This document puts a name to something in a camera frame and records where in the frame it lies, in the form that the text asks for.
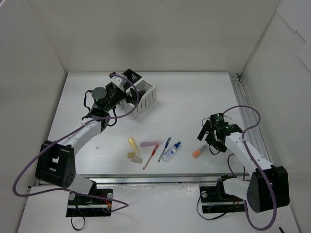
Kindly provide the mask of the orange highlighter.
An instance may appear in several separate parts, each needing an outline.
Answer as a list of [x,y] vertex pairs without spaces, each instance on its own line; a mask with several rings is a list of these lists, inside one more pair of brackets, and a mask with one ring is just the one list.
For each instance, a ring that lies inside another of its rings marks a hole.
[[193,158],[198,158],[202,153],[204,153],[207,149],[207,145],[201,146],[199,149],[192,153]]

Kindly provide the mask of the blue ballpoint pen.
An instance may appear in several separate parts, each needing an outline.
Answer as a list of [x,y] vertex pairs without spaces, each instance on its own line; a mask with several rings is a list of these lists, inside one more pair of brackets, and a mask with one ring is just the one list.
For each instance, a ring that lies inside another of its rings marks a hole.
[[160,160],[161,160],[162,156],[164,155],[164,152],[166,151],[166,149],[167,149],[167,147],[168,147],[170,141],[171,141],[171,137],[169,137],[169,138],[167,139],[167,141],[166,141],[166,143],[165,143],[165,147],[164,147],[164,149],[163,149],[163,151],[162,151],[160,157],[158,158],[158,162],[160,162]]

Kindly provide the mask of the clear blue-capped spray bottle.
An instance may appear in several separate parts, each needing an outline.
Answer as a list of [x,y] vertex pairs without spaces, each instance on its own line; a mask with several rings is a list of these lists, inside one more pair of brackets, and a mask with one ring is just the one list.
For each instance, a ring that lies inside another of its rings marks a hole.
[[172,147],[170,147],[162,156],[162,160],[164,162],[168,162],[170,159],[172,159],[172,157],[175,155],[180,145],[181,145],[181,142],[179,141],[175,143]]

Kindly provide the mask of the purple highlighter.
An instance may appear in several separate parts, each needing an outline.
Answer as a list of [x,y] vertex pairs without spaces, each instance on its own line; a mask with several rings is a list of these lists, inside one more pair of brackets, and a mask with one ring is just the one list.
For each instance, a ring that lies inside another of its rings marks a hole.
[[140,146],[142,148],[144,147],[152,147],[152,146],[157,146],[157,145],[162,145],[163,141],[162,140],[153,140],[153,141],[144,141],[140,143]]

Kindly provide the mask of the red ballpoint pen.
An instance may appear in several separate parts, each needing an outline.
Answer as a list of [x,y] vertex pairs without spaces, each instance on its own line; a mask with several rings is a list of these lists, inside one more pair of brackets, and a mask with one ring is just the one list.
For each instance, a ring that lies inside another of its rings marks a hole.
[[157,149],[158,149],[159,145],[156,145],[155,148],[153,149],[150,157],[148,158],[147,162],[145,163],[145,165],[143,166],[143,170],[146,169],[147,165],[149,164],[150,160],[152,159],[152,157],[154,156],[154,154],[156,153]]

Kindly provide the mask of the yellow highlighter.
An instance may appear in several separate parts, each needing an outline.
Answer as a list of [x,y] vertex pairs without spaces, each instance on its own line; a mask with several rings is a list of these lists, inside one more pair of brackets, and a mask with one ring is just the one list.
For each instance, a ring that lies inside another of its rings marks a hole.
[[138,147],[136,145],[135,140],[132,137],[129,137],[129,143],[130,143],[130,145],[131,145],[131,147],[132,147],[132,149],[134,151],[135,156],[136,157],[140,157],[139,149],[138,149]]

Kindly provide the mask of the small wooden stamp block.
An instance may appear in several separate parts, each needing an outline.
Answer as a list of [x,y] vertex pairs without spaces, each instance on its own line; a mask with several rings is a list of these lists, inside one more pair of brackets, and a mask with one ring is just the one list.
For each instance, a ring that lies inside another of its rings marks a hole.
[[133,153],[133,152],[129,152],[128,154],[127,154],[127,157],[128,158],[134,158],[136,155],[135,155],[135,153]]

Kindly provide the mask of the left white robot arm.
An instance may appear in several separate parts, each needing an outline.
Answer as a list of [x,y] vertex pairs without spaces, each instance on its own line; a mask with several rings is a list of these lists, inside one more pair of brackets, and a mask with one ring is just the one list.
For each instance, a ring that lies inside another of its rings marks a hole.
[[41,146],[35,170],[37,179],[80,193],[80,199],[87,204],[96,200],[97,185],[95,181],[76,173],[76,154],[108,126],[111,119],[109,111],[114,111],[123,100],[132,104],[140,102],[145,91],[130,88],[130,92],[126,93],[113,83],[109,83],[106,87],[96,87],[90,93],[94,103],[82,118],[81,129],[58,143],[45,141]]

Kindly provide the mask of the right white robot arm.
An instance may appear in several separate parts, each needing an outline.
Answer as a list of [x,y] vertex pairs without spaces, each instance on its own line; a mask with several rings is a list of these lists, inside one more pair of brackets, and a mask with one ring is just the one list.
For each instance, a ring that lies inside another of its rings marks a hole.
[[236,196],[247,201],[256,212],[284,207],[290,203],[288,172],[283,166],[275,166],[266,160],[245,138],[242,129],[229,124],[222,113],[211,115],[197,137],[205,140],[218,152],[230,150],[250,174],[250,181],[242,181],[233,175],[217,180],[216,197],[226,200]]

